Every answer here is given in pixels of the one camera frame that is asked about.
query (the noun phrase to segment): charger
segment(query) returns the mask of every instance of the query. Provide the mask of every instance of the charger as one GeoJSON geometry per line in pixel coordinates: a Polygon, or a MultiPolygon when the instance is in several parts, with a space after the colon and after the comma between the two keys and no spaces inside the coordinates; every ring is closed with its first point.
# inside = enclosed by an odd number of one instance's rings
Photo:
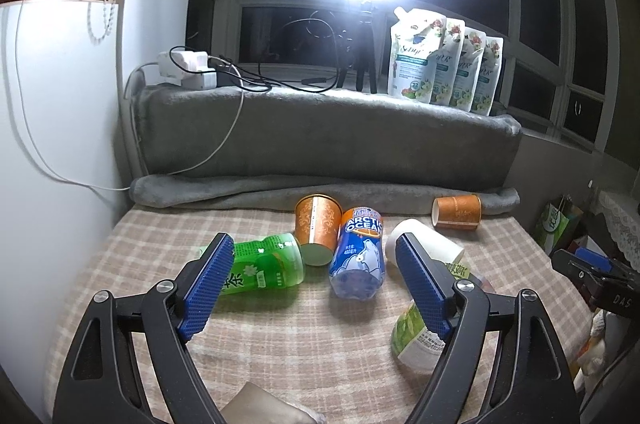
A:
{"type": "Polygon", "coordinates": [[[172,50],[158,55],[162,78],[187,89],[214,89],[218,86],[216,71],[209,68],[208,62],[207,52],[172,50]]]}

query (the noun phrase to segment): white lace cloth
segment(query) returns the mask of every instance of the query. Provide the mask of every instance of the white lace cloth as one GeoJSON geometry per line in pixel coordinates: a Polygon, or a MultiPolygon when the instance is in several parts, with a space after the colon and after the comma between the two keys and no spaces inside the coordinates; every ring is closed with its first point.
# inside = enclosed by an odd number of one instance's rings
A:
{"type": "Polygon", "coordinates": [[[638,201],[628,195],[602,191],[596,214],[603,213],[607,228],[631,267],[640,271],[640,216],[638,201]]]}

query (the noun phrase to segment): white cable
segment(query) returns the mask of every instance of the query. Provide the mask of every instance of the white cable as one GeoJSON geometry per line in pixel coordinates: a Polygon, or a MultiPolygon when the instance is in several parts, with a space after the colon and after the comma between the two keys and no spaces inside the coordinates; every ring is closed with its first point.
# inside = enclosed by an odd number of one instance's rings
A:
{"type": "Polygon", "coordinates": [[[131,82],[131,76],[136,73],[137,71],[142,70],[143,68],[146,68],[148,66],[159,66],[158,62],[155,60],[153,62],[145,62],[143,64],[140,64],[139,66],[135,67],[133,69],[133,71],[131,73],[129,73],[129,76],[127,77],[127,83],[124,85],[124,90],[122,92],[122,97],[125,100],[129,100],[130,96],[129,96],[129,83],[131,82]]]}
{"type": "Polygon", "coordinates": [[[47,175],[50,179],[56,181],[56,182],[63,182],[64,184],[71,184],[71,185],[79,185],[81,187],[88,187],[89,189],[100,189],[102,191],[116,191],[116,192],[120,192],[120,191],[128,191],[129,188],[128,187],[122,187],[122,188],[113,188],[113,187],[101,187],[100,185],[94,185],[94,184],[85,184],[84,182],[78,182],[75,180],[71,180],[68,178],[65,178],[64,176],[60,175],[59,173],[57,173],[55,170],[53,170],[51,168],[51,166],[49,166],[49,164],[47,163],[47,161],[45,160],[44,156],[42,155],[42,152],[38,149],[38,146],[34,140],[33,137],[33,133],[31,132],[31,125],[29,124],[29,120],[27,117],[27,112],[26,112],[26,107],[24,105],[24,91],[22,89],[22,81],[20,79],[20,69],[18,67],[18,33],[20,31],[20,20],[22,19],[22,11],[24,9],[24,3],[26,0],[22,0],[20,3],[20,9],[18,10],[18,18],[17,21],[15,23],[15,42],[14,42],[14,59],[15,59],[15,80],[18,84],[18,95],[20,97],[20,109],[22,110],[22,118],[24,120],[24,127],[27,131],[27,134],[29,136],[29,140],[31,141],[31,146],[33,146],[34,151],[36,152],[36,155],[38,156],[38,158],[40,158],[43,166],[39,165],[37,160],[34,160],[34,162],[36,163],[36,165],[38,165],[38,167],[40,168],[40,170],[47,175]]]}
{"type": "MultiPolygon", "coordinates": [[[[20,69],[18,67],[18,33],[20,31],[20,20],[22,19],[22,11],[24,9],[24,4],[27,0],[22,0],[20,3],[20,9],[18,10],[18,17],[16,20],[16,25],[15,25],[15,41],[14,41],[14,59],[15,59],[15,77],[16,77],[16,82],[18,84],[18,95],[20,98],[20,109],[22,111],[22,118],[24,120],[24,127],[27,131],[27,134],[29,136],[29,140],[31,141],[31,146],[33,147],[33,150],[36,152],[36,155],[38,156],[38,158],[41,160],[42,165],[40,165],[37,160],[34,160],[34,162],[36,163],[36,165],[40,168],[40,170],[47,175],[50,179],[56,181],[56,182],[62,182],[63,184],[69,184],[69,185],[79,185],[80,187],[87,187],[89,189],[99,189],[101,191],[114,191],[114,192],[123,192],[123,191],[128,191],[130,189],[130,187],[120,187],[120,188],[114,188],[114,187],[102,187],[101,185],[95,185],[95,184],[86,184],[84,182],[79,182],[79,181],[75,181],[75,180],[71,180],[68,179],[66,177],[64,177],[63,175],[60,175],[57,171],[55,171],[50,165],[49,163],[46,161],[46,159],[44,158],[44,156],[42,155],[42,152],[40,151],[40,149],[38,148],[33,133],[31,132],[31,125],[29,124],[29,120],[27,117],[27,112],[26,112],[26,106],[24,103],[24,91],[22,89],[22,81],[20,79],[20,69]]],[[[211,57],[213,59],[216,59],[220,62],[222,62],[223,64],[227,64],[226,61],[218,59],[217,57],[211,57]]],[[[154,62],[149,62],[149,63],[145,63],[145,64],[141,64],[139,67],[137,67],[135,71],[141,70],[142,68],[144,68],[145,66],[149,66],[155,64],[154,62]]],[[[234,67],[233,65],[231,66],[231,68],[236,72],[236,75],[242,80],[242,77],[239,73],[239,71],[236,69],[236,67],[234,67]]],[[[242,90],[241,96],[240,96],[240,105],[238,107],[238,112],[236,113],[236,118],[234,119],[233,123],[231,124],[231,127],[229,128],[228,133],[226,134],[225,138],[222,140],[222,142],[220,143],[220,145],[202,162],[200,162],[199,164],[192,166],[188,169],[182,169],[181,171],[174,171],[173,173],[170,173],[171,175],[176,175],[179,173],[184,173],[187,171],[191,171],[193,169],[196,169],[198,167],[200,167],[201,165],[209,162],[213,156],[215,156],[220,149],[222,149],[222,146],[226,143],[226,141],[228,140],[228,138],[231,136],[232,131],[234,130],[234,128],[236,127],[236,124],[238,123],[238,118],[240,117],[240,113],[242,111],[242,106],[244,104],[244,90],[242,90]]]]}
{"type": "MultiPolygon", "coordinates": [[[[221,62],[225,66],[227,66],[229,64],[226,60],[223,60],[223,59],[217,58],[217,57],[213,57],[212,55],[210,55],[209,58],[213,59],[213,60],[216,60],[218,62],[221,62]]],[[[242,75],[240,75],[240,72],[238,71],[238,68],[236,68],[234,65],[230,65],[230,67],[233,70],[233,72],[235,72],[235,74],[238,76],[240,81],[244,82],[244,80],[242,79],[242,75]]],[[[231,124],[231,127],[229,128],[229,131],[226,133],[226,136],[222,139],[222,142],[220,142],[220,145],[213,151],[213,153],[211,153],[207,158],[205,158],[199,164],[196,164],[195,166],[191,166],[190,168],[181,169],[180,171],[174,171],[174,172],[169,173],[169,174],[170,175],[179,175],[180,173],[186,173],[187,171],[193,171],[193,169],[199,168],[200,166],[202,166],[202,165],[206,164],[207,162],[209,162],[214,156],[216,156],[216,154],[218,154],[218,152],[222,149],[222,146],[225,145],[226,141],[231,136],[231,133],[233,132],[234,128],[236,127],[236,124],[238,123],[238,119],[240,118],[240,113],[242,112],[242,106],[243,105],[244,105],[244,90],[240,89],[240,105],[238,107],[238,112],[236,113],[236,118],[234,118],[234,121],[231,124]]]]}

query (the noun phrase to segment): green tea bottle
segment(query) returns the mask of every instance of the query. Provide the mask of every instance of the green tea bottle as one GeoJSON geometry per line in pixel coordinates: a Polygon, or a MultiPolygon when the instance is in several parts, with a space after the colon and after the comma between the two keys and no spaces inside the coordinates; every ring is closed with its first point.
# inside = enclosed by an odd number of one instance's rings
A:
{"type": "Polygon", "coordinates": [[[258,289],[284,289],[302,283],[305,266],[292,234],[236,243],[236,258],[221,294],[258,289]]]}

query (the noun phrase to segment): beige checkered fabric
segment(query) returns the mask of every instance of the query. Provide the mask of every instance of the beige checkered fabric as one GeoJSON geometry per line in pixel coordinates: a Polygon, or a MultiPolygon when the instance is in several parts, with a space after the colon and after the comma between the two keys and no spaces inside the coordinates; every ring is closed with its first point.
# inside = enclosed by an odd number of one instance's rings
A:
{"type": "MultiPolygon", "coordinates": [[[[402,219],[387,217],[385,235],[402,219]]],[[[430,223],[428,218],[422,221],[430,223]]],[[[58,321],[46,373],[52,411],[62,365],[92,295],[142,293],[173,278],[218,232],[238,241],[290,232],[294,216],[269,211],[153,211],[134,208],[117,225],[106,249],[78,277],[58,321]]],[[[474,233],[447,234],[465,247],[463,262],[483,274],[499,294],[536,290],[570,359],[587,340],[591,314],[578,292],[512,217],[484,219],[474,233]]],[[[203,333],[189,344],[202,379],[223,407],[252,381],[284,399],[323,412],[332,424],[403,423],[428,377],[394,360],[390,334],[410,302],[390,265],[382,290],[368,303],[332,294],[325,267],[308,269],[305,282],[283,291],[223,296],[203,333]]],[[[136,337],[140,373],[154,415],[171,419],[162,400],[143,336],[136,337]]],[[[478,413],[490,374],[496,337],[485,342],[463,420],[478,413]]]]}

